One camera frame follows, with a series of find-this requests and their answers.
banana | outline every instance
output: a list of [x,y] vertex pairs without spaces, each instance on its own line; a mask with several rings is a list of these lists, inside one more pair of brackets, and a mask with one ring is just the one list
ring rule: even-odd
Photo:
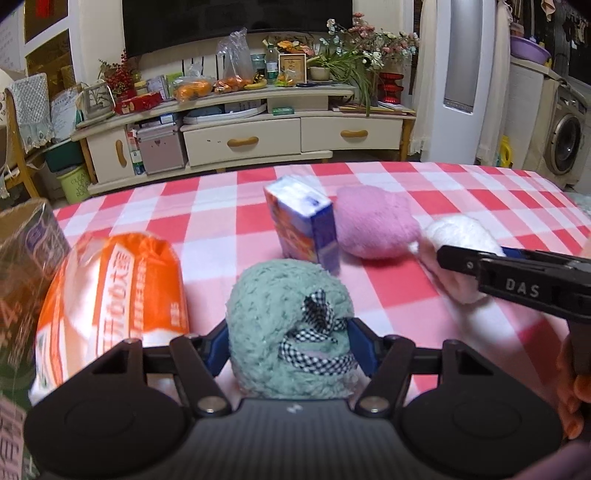
[[245,90],[258,90],[261,88],[265,88],[267,86],[267,79],[262,79],[258,83],[251,83],[250,85],[246,85],[244,87]]

tv stand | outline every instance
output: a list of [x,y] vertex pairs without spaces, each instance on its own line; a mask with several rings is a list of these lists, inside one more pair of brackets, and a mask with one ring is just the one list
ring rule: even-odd
[[[209,95],[192,102],[166,102],[140,113],[111,117],[81,129],[72,141],[87,142],[86,164],[96,173],[91,194],[228,167],[330,158],[334,150],[400,150],[406,160],[415,117],[360,115],[328,110],[329,98],[352,97],[349,85],[313,88],[267,87],[224,95]],[[220,103],[265,99],[268,111],[290,106],[293,115],[261,113],[250,118],[183,125],[189,162],[185,168],[135,175],[127,148],[126,126],[165,113],[188,111]]]

drawer handle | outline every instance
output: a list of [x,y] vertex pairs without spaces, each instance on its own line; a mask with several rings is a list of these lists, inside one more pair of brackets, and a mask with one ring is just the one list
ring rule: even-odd
[[368,131],[367,130],[358,130],[356,132],[351,131],[351,130],[343,130],[340,133],[340,136],[343,138],[365,138],[367,137]]
[[115,149],[117,150],[119,165],[125,168],[127,166],[127,159],[125,158],[125,155],[123,155],[123,142],[121,140],[117,140],[117,142],[115,142]]
[[243,147],[244,145],[256,145],[258,143],[258,137],[250,138],[232,138],[228,140],[228,147]]

red box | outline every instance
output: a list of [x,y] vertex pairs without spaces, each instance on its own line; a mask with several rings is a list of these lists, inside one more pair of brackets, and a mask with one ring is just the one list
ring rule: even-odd
[[144,95],[117,102],[115,105],[115,112],[119,115],[143,112],[160,105],[162,102],[163,100],[160,92],[146,93]]

television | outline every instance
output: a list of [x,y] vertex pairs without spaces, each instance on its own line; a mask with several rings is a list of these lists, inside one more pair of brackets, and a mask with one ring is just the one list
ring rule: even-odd
[[246,27],[249,33],[326,33],[334,18],[350,27],[353,0],[122,0],[129,57]]

